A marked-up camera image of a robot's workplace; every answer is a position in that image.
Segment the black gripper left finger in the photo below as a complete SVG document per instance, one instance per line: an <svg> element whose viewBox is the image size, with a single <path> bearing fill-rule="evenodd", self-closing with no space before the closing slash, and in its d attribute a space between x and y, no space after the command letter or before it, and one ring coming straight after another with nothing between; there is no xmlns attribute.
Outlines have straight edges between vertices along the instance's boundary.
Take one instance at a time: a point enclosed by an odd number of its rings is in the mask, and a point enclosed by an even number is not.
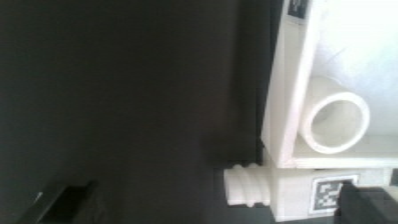
<svg viewBox="0 0 398 224"><path fill-rule="evenodd" d="M97 182L51 184L28 208L24 224L101 224Z"/></svg>

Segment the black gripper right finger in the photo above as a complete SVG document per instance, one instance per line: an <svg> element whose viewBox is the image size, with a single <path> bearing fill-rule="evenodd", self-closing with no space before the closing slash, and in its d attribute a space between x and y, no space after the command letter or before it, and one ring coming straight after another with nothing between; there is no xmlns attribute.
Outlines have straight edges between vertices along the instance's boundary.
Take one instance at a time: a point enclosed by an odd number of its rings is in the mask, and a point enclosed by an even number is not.
<svg viewBox="0 0 398 224"><path fill-rule="evenodd" d="M398 224L398 199L381 187L342 183L333 224Z"/></svg>

